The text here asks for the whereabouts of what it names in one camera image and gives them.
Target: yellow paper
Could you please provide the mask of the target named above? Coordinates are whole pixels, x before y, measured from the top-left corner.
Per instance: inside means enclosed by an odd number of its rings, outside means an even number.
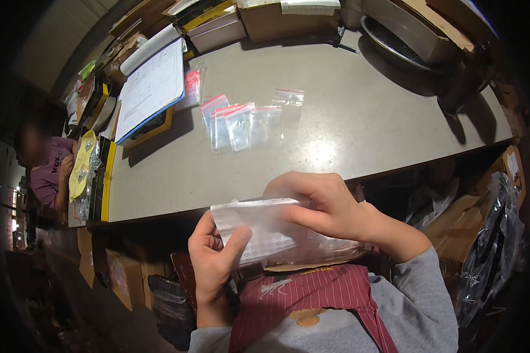
[[[69,177],[69,201],[72,202],[82,194],[86,187],[87,175],[90,169],[90,155],[96,144],[96,135],[90,130],[81,138],[81,145],[74,160],[73,171]]]

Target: plaid fabric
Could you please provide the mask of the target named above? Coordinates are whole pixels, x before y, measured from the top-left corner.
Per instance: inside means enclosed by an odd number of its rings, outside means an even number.
[[[161,276],[148,277],[153,293],[153,313],[164,325],[188,332],[196,328],[196,315],[178,280]]]
[[[230,338],[230,352],[243,351],[294,311],[316,308],[353,310],[383,353],[397,348],[377,314],[367,268],[334,265],[288,276],[261,276],[240,293],[241,307]]]

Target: white table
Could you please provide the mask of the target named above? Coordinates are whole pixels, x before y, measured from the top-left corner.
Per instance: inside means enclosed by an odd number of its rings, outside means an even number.
[[[359,34],[346,35],[357,45]],[[204,61],[203,95],[225,93],[230,104],[265,106],[275,88],[304,90],[299,130],[285,132],[282,148],[215,155],[203,140],[200,109],[193,108],[192,117],[179,114],[173,128],[190,124],[179,119],[192,119],[193,128],[174,141],[168,142],[170,132],[137,151],[123,153],[118,147],[110,222],[258,198],[270,180],[291,170],[335,172],[349,180],[485,145],[466,115],[459,115],[462,144],[435,96],[412,93],[380,74],[363,55],[327,44],[244,51],[235,43],[190,64]],[[482,95],[496,121],[494,142],[511,138],[493,91],[487,87]],[[139,153],[145,156],[137,158]]]

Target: woman in purple shirt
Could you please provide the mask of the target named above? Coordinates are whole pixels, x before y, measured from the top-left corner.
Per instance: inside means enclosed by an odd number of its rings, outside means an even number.
[[[14,148],[21,163],[31,168],[30,185],[37,200],[60,214],[66,212],[77,142],[51,137],[35,121],[26,121],[16,131]]]

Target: red striped apron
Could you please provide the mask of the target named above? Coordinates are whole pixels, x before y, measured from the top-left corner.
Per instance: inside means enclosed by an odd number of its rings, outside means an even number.
[[[377,314],[364,266],[334,265],[288,276],[261,276],[246,283],[240,301],[230,352],[243,351],[292,312],[317,308],[355,311],[381,352],[398,352]]]

